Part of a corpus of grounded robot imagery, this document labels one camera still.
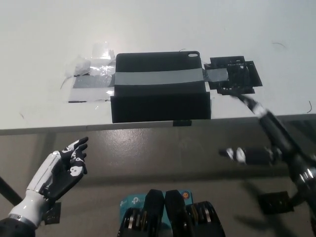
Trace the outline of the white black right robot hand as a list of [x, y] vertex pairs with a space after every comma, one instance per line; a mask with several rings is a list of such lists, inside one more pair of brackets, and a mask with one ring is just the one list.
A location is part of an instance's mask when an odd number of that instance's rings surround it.
[[231, 96], [239, 99], [257, 117], [272, 146], [225, 148], [219, 150], [220, 156], [245, 165], [274, 165], [277, 161], [283, 161], [293, 181], [302, 179], [307, 182], [316, 177], [316, 162], [303, 152], [272, 112], [248, 96]]

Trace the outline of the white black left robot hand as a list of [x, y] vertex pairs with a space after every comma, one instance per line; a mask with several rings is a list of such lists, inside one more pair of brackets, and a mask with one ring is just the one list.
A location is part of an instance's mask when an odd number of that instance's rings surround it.
[[87, 174], [85, 164], [88, 137], [81, 138], [60, 151], [50, 153], [41, 164], [27, 190], [55, 202]]

